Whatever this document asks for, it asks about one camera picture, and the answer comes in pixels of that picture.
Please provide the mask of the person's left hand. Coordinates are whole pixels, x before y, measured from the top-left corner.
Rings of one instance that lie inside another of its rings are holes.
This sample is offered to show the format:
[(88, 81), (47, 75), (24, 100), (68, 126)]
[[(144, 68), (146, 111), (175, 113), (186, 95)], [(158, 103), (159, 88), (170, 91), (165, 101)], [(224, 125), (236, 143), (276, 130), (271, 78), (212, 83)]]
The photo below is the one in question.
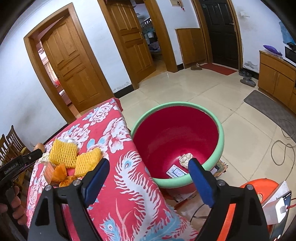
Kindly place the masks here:
[(22, 206), (21, 200), (18, 197), (19, 187), (14, 186), (15, 197), (11, 201), (11, 207), (14, 209), (13, 218), (19, 225), (25, 225), (27, 223), (26, 209)]

